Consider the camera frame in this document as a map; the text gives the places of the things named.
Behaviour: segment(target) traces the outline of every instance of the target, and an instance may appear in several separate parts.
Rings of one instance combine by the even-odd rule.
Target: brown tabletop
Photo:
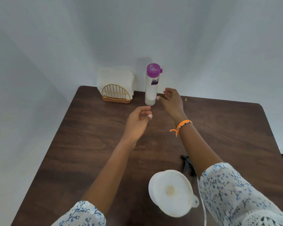
[[[184,97],[189,119],[204,140],[283,211],[283,159],[259,104]],[[12,225],[51,225],[94,181],[120,140],[128,115],[144,105],[144,92],[129,104],[104,102],[96,87],[81,86],[50,145]],[[167,169],[182,171],[185,149],[162,105],[137,142],[108,213],[107,225],[203,225],[199,206],[172,218],[152,203],[148,182]],[[187,173],[194,193],[197,182]],[[217,225],[208,215],[208,225]]]

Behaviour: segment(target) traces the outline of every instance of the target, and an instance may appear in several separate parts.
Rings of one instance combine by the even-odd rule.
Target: bottle
[[[162,69],[158,64],[151,63],[147,66],[146,92],[144,99],[146,105],[152,106],[155,104],[160,73],[162,73]]]

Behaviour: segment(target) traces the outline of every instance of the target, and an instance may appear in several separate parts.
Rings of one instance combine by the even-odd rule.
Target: forearm
[[[82,198],[92,203],[104,215],[108,213],[113,202],[134,145],[135,143],[128,140],[122,139],[119,142],[104,168]]]
[[[183,115],[176,118],[174,122],[179,124],[181,121],[187,119]],[[211,165],[223,162],[203,140],[192,124],[182,126],[179,129],[179,135],[198,177]]]

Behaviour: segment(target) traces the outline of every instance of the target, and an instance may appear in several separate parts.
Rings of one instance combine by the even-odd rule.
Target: person's left arm
[[[106,224],[104,215],[108,213],[113,202],[127,166],[129,154],[144,133],[147,123],[152,119],[150,109],[150,106],[137,107],[129,115],[123,137],[97,178],[83,195],[83,201],[76,203],[53,225],[63,226],[72,222],[74,224],[71,225]]]

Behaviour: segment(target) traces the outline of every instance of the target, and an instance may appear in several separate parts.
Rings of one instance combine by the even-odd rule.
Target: bracelet
[[[177,137],[177,133],[179,132],[179,129],[180,129],[182,126],[184,126],[185,124],[188,124],[188,123],[193,124],[192,121],[190,121],[190,120],[181,121],[181,122],[179,123],[179,125],[177,126],[177,128],[176,128],[176,129],[171,129],[170,132],[175,131],[175,132],[176,132],[176,137]]]

